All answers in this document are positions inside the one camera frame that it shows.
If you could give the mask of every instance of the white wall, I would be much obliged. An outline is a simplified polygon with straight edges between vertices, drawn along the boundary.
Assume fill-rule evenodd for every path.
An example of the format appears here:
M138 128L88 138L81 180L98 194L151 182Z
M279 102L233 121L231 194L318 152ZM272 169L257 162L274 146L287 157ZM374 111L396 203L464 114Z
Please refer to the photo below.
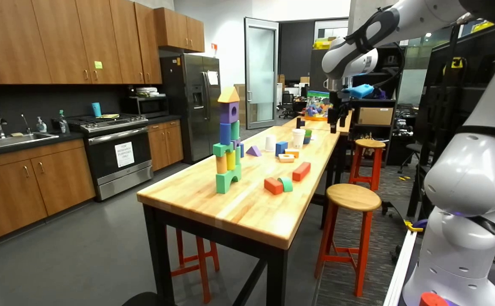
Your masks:
M206 53L218 44L221 89L245 84L243 19L299 21L349 16L350 0L175 0L175 10L204 22Z

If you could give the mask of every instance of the kitchen appliance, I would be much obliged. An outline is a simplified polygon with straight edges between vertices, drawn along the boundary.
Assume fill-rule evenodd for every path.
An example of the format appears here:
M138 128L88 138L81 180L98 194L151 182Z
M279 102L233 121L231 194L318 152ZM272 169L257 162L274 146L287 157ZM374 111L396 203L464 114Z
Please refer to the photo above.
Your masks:
M97 199L105 201L151 179L148 119L144 116L68 118L85 135Z
M121 99L121 112L144 114L146 118L168 116L168 102L165 95L155 97L127 97Z
M219 61L197 55L161 58L163 92L172 114L180 116L184 160L212 153L219 133Z

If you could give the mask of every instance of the cabinet door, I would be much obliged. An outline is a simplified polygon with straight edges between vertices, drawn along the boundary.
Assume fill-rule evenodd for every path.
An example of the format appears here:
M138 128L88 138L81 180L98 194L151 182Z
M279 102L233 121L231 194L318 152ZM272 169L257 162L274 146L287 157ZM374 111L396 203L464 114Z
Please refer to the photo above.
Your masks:
M32 0L53 84L88 84L88 60L81 41L76 4Z
M161 84L160 51L155 12L150 7L134 4L144 84Z
M30 163L0 167L0 237L46 218Z
M85 203L95 196L83 148L30 160L47 214Z
M124 84L143 84L141 50L129 0L110 0L114 36Z
M160 170L168 165L168 150L165 140L165 124L156 124L148 129L151 170Z
M180 123L172 121L167 124L167 138L168 138L168 162L178 163L184 160L182 155L182 138L180 138Z
M121 68L109 0L76 0L80 29L95 84L121 84Z
M189 50L194 53L204 53L206 51L206 38L204 38L202 22L187 17L185 24L187 24Z
M0 84L47 84L49 72L30 0L0 0Z
M168 9L156 9L158 44L184 50L187 41L187 19Z

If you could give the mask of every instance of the bottle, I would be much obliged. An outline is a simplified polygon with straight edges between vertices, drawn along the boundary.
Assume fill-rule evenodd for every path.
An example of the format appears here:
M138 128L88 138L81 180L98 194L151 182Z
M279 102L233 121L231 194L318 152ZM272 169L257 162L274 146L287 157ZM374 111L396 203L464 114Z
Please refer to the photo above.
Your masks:
M70 124L64 119L63 109L59 109L59 133L68 135L70 133Z
M37 133L46 133L46 123L37 116Z

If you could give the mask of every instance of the purple block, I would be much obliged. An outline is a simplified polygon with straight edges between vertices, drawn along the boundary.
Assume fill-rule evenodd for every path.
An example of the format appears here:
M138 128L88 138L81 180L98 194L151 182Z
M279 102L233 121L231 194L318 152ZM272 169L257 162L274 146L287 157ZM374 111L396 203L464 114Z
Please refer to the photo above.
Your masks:
M240 119L240 104L221 104L219 106L219 123L235 123Z
M246 150L246 155L252 155L252 157L262 157L262 152L258 150L258 146L250 146Z

